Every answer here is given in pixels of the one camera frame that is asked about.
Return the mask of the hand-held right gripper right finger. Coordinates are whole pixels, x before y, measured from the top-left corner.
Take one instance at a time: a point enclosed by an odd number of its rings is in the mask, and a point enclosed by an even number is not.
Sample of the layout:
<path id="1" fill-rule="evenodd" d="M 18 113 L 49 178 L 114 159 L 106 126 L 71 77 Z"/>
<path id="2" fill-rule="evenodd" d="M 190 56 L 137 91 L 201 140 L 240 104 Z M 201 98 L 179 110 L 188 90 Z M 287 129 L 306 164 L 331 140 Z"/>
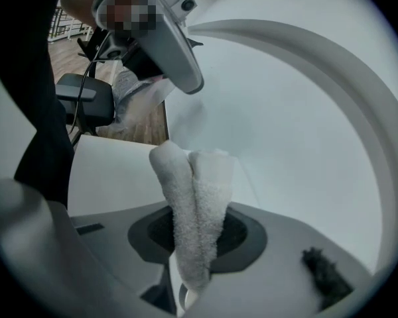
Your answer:
<path id="1" fill-rule="evenodd" d="M 240 272 L 214 274 L 198 299 L 198 318 L 315 318 L 321 298 L 301 260 L 311 247 L 322 253 L 355 289 L 369 284 L 372 275 L 349 252 L 311 226 L 240 203 L 245 215 L 266 232 L 261 255 Z"/>

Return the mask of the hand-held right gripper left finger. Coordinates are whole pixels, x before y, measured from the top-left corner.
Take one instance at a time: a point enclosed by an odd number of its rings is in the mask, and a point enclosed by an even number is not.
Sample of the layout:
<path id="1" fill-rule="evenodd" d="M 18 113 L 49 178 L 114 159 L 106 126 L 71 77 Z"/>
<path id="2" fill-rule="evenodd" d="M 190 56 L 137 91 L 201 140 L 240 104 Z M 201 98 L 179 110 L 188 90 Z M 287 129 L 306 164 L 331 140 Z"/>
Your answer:
<path id="1" fill-rule="evenodd" d="M 146 205 L 71 218 L 99 262 L 136 297 L 176 318 L 169 259 L 174 252 L 172 210 Z"/>

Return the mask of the white towel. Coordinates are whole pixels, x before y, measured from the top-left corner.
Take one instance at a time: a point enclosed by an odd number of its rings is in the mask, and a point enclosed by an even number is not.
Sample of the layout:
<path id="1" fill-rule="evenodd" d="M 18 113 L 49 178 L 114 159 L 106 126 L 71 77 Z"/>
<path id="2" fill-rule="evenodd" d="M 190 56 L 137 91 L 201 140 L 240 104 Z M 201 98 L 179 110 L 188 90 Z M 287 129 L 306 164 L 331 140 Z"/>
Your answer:
<path id="1" fill-rule="evenodd" d="M 188 290 L 201 293 L 232 200 L 235 160 L 221 150 L 186 153 L 168 140 L 150 151 L 149 161 L 172 209 L 180 277 Z"/>

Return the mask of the white table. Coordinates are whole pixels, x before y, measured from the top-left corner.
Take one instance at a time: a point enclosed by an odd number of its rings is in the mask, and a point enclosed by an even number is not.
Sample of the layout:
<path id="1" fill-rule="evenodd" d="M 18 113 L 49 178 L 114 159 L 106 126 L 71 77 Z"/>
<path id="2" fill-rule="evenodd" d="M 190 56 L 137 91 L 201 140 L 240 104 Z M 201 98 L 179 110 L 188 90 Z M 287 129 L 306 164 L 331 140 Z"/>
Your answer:
<path id="1" fill-rule="evenodd" d="M 154 145 L 83 135 L 68 189 L 69 216 L 142 207 L 165 200 L 149 162 Z"/>

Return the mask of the black office chair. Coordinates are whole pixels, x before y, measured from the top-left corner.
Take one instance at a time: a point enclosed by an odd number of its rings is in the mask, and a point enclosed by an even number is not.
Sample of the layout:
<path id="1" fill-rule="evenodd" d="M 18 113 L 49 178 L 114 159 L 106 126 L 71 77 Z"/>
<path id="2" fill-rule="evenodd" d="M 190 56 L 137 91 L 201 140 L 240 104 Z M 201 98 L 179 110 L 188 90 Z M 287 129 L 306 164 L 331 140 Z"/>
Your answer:
<path id="1" fill-rule="evenodd" d="M 56 94 L 59 102 L 66 112 L 66 124 L 71 125 L 74 121 L 75 102 L 78 96 L 83 75 L 64 74 L 56 84 Z M 82 91 L 82 111 L 85 125 L 81 131 L 92 136 L 97 136 L 96 129 L 112 124 L 115 108 L 111 85 L 100 79 L 86 76 Z"/>

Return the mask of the white metal rack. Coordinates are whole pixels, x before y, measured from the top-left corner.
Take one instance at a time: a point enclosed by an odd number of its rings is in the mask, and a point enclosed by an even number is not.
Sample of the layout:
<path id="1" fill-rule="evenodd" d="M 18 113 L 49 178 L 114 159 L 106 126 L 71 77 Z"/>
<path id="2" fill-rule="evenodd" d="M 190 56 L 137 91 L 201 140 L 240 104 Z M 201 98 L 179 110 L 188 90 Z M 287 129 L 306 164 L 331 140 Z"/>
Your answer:
<path id="1" fill-rule="evenodd" d="M 56 7 L 50 26 L 48 41 L 71 40 L 76 36 L 85 36 L 85 41 L 90 39 L 92 27 L 68 15 L 61 7 Z"/>

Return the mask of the person's black shirt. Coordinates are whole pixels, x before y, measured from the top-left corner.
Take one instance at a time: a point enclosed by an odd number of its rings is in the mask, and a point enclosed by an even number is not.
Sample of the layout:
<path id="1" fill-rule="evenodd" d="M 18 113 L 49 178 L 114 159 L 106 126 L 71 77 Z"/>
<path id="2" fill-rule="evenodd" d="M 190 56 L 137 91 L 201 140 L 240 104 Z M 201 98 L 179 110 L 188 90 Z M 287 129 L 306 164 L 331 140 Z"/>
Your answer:
<path id="1" fill-rule="evenodd" d="M 36 129 L 15 179 L 47 200 L 68 202 L 74 149 L 56 96 L 48 32 L 58 0 L 0 0 L 0 79 Z"/>

